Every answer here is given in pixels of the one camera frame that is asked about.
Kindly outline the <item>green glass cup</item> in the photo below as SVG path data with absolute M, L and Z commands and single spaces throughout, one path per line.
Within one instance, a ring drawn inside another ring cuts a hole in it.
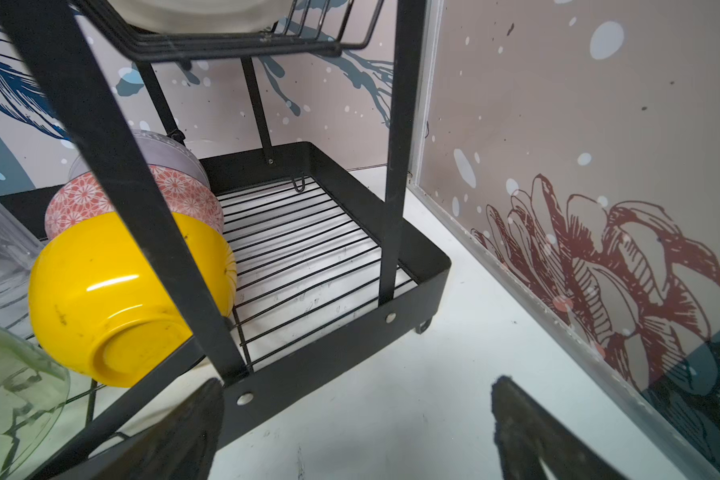
M 0 479 L 43 442 L 64 408 L 70 383 L 65 367 L 0 328 Z

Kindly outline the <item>lilac ceramic bowl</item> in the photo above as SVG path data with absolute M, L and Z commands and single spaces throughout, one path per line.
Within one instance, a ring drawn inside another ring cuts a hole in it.
M 132 129 L 131 133 L 149 165 L 181 171 L 207 188 L 210 182 L 200 160 L 183 144 L 156 132 Z

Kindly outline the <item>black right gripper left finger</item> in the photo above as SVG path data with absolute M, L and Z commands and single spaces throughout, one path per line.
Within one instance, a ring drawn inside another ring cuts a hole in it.
M 139 439 L 57 477 L 206 479 L 217 451 L 223 414 L 222 384 L 208 380 Z

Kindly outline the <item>black two-tier dish rack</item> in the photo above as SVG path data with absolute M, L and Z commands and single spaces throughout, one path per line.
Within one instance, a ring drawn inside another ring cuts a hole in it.
M 139 249 L 189 317 L 190 339 L 33 472 L 36 479 L 112 477 L 148 427 L 121 427 L 203 360 L 219 376 L 213 412 L 186 441 L 223 448 L 367 360 L 436 314 L 448 256 L 403 216 L 429 5 L 397 5 L 386 191 L 377 196 L 314 144 L 274 145 L 253 61 L 339 56 L 340 37 L 257 33 L 144 33 L 104 1 L 0 1 L 0 30 L 25 60 L 71 140 L 93 157 Z M 157 186 L 77 23 L 87 17 L 128 59 L 154 63 L 239 59 L 262 145 L 209 157 L 211 190 L 230 209 L 225 239 L 244 296 L 229 318 L 211 311 Z

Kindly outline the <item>yellow bowl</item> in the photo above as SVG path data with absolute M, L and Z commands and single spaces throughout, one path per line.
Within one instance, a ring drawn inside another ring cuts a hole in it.
M 107 386 L 134 386 L 191 336 L 116 213 L 51 240 L 32 267 L 28 300 L 44 351 Z

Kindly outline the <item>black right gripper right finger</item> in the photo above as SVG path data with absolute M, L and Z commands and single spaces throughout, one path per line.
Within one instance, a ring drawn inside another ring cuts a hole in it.
M 505 479 L 622 479 L 509 376 L 492 385 L 494 443 Z

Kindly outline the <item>cream plate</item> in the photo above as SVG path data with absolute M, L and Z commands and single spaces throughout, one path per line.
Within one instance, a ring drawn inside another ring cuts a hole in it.
M 111 0 L 129 24 L 158 33 L 252 33 L 285 17 L 289 0 Z

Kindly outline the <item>clear glass cup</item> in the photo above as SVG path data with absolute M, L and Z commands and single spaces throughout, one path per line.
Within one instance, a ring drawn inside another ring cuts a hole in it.
M 28 339 L 28 288 L 42 243 L 0 203 L 0 327 Z

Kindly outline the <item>pink patterned bowl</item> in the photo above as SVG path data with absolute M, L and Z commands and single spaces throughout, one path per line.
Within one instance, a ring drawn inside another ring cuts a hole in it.
M 222 231 L 223 211 L 218 199 L 199 180 L 179 170 L 150 165 L 150 171 L 173 213 L 202 221 Z M 67 182 L 51 199 L 44 217 L 49 240 L 85 220 L 115 209 L 92 173 Z

